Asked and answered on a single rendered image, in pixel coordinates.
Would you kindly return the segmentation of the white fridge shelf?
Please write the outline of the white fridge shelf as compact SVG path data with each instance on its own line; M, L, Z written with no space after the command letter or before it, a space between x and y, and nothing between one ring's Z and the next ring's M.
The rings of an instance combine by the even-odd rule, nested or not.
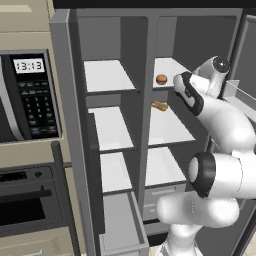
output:
M85 61L84 71L89 95L138 92L119 60Z
M99 148L103 153L135 148L121 109L118 106L90 108L94 115Z
M146 186L186 180L168 147L150 148L146 168Z
M151 108L149 145L194 141L194 136L170 107L166 111Z
M172 87L174 76L185 71L186 68L171 57L156 58L154 62L153 88L159 89ZM164 85L157 83L156 78L158 75L165 75L167 77L167 82Z
M100 156L102 188L104 193L131 190L128 169L122 152Z

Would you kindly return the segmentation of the grey fridge crisper drawer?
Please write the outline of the grey fridge crisper drawer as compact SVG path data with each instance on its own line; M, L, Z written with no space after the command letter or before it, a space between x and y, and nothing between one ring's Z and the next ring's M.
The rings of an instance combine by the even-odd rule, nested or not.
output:
M185 183L164 187L147 188L145 190L143 219L151 220L157 218L155 206L161 196L169 193L184 192L185 188Z

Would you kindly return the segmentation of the grey left fridge door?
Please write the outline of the grey left fridge door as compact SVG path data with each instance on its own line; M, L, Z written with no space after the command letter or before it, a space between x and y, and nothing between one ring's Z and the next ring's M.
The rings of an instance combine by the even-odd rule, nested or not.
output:
M86 82L77 11L58 9L50 31L87 256L101 256L105 232L95 117L86 105Z

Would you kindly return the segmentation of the grey fridge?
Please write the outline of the grey fridge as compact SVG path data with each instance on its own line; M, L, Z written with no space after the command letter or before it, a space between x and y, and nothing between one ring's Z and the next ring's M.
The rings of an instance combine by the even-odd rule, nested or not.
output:
M149 242L149 256L168 236L169 226L156 219L144 220L144 198L147 188L185 183L184 192L191 192L188 168L194 155L201 152L218 153L220 149L208 130L170 88L153 88L156 58L171 57L193 72L214 56L226 59L230 70L223 81L223 94L233 66L238 36L247 15L239 8L166 8L166 9L74 9L77 11L83 64L85 61L119 60L138 92L102 93L89 95L90 108L118 106L135 144L122 152L133 191ZM182 121L194 141L149 145L151 108L154 101L166 102ZM146 168L150 148L168 147L186 180L146 186ZM195 246L203 256L231 256L238 232L228 227L202 227L195 237Z

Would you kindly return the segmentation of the grey freezer drawer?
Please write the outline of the grey freezer drawer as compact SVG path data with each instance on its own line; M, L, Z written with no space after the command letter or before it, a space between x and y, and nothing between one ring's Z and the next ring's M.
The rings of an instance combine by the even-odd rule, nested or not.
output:
M149 242L134 192L105 195L103 202L101 256L149 256Z

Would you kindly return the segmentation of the beige drawer front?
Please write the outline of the beige drawer front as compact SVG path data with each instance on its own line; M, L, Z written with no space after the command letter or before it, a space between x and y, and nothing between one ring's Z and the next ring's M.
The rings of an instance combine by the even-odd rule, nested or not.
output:
M67 227L0 238L0 256L75 256Z

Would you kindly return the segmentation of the black built-in oven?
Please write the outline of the black built-in oven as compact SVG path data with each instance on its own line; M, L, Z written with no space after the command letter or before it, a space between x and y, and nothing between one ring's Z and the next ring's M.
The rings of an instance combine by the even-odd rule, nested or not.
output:
M54 162L0 168L0 237L68 227Z

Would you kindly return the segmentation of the beige cupboard door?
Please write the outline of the beige cupboard door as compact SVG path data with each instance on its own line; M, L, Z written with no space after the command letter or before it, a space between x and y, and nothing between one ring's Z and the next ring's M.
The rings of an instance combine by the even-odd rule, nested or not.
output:
M0 0L0 32L46 32L53 0Z

